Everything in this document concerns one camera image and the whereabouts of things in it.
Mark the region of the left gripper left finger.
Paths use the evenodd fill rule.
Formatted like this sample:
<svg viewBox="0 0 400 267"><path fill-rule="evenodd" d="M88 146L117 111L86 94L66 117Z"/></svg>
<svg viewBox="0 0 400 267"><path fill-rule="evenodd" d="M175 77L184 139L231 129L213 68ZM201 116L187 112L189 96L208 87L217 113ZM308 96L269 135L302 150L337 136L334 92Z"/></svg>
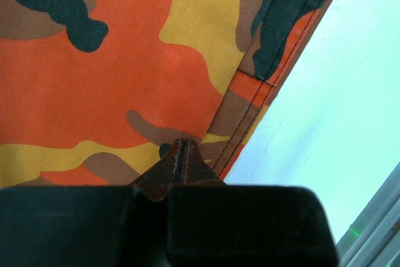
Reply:
<svg viewBox="0 0 400 267"><path fill-rule="evenodd" d="M179 266L168 203L140 186L1 190L2 266Z"/></svg>

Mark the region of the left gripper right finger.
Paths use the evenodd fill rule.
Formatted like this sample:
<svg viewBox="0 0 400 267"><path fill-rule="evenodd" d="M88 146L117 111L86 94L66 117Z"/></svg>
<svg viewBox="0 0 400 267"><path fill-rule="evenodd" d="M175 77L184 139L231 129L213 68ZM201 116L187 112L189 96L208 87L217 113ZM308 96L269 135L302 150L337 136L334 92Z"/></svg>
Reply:
<svg viewBox="0 0 400 267"><path fill-rule="evenodd" d="M337 266L324 208L309 189L200 183L195 142L176 140L167 195L166 252L173 266Z"/></svg>

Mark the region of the orange camouflage trousers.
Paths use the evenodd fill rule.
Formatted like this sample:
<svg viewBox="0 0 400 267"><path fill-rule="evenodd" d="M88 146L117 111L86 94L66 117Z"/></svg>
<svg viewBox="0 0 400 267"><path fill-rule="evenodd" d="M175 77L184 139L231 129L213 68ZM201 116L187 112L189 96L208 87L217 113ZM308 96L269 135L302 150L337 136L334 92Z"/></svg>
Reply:
<svg viewBox="0 0 400 267"><path fill-rule="evenodd" d="M1 186L225 177L333 0L1 0Z"/></svg>

